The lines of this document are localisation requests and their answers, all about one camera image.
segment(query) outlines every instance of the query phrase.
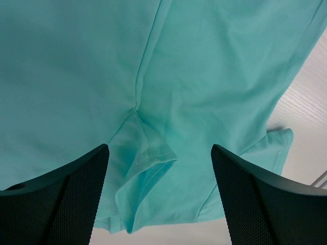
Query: teal fabric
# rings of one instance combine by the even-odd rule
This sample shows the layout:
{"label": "teal fabric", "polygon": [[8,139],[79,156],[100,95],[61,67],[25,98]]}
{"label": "teal fabric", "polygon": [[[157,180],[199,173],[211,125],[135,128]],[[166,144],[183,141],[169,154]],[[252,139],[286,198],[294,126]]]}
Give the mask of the teal fabric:
{"label": "teal fabric", "polygon": [[102,143],[96,227],[223,216],[218,143],[280,174],[266,122],[327,25],[327,1],[0,3],[0,189]]}

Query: teal shirt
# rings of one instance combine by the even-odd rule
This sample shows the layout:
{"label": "teal shirt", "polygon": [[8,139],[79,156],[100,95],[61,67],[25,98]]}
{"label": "teal shirt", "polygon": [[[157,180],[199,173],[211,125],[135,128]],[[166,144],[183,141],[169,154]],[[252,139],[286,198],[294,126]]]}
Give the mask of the teal shirt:
{"label": "teal shirt", "polygon": [[96,227],[223,217],[214,143],[280,174],[266,122],[327,21],[326,1],[0,3],[0,189],[102,143]]}

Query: black object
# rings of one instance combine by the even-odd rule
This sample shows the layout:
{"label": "black object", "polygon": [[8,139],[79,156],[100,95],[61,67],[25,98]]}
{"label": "black object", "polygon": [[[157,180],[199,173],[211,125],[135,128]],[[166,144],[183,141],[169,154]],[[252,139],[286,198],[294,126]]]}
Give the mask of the black object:
{"label": "black object", "polygon": [[219,145],[211,157],[233,245],[327,244],[327,190],[283,178]]}
{"label": "black object", "polygon": [[103,144],[0,191],[0,244],[89,244],[109,159]]}

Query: folded fabric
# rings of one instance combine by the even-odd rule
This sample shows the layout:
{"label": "folded fabric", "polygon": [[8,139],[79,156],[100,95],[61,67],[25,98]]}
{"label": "folded fabric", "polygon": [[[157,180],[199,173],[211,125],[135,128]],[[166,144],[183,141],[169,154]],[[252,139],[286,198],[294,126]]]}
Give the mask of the folded fabric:
{"label": "folded fabric", "polygon": [[1,2],[0,189],[108,143],[96,227],[222,217],[212,145],[281,172],[292,132],[266,121],[326,13],[305,0]]}

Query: white surface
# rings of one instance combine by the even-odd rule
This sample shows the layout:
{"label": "white surface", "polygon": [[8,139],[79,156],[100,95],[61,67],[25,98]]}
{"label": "white surface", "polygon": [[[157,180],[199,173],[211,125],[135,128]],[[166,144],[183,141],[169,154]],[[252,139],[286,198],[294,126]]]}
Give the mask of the white surface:
{"label": "white surface", "polygon": [[[327,31],[279,101],[269,129],[291,128],[294,141],[283,176],[312,184],[327,170]],[[128,235],[94,229],[91,245],[225,245],[231,244],[225,219],[213,222],[146,227]]]}

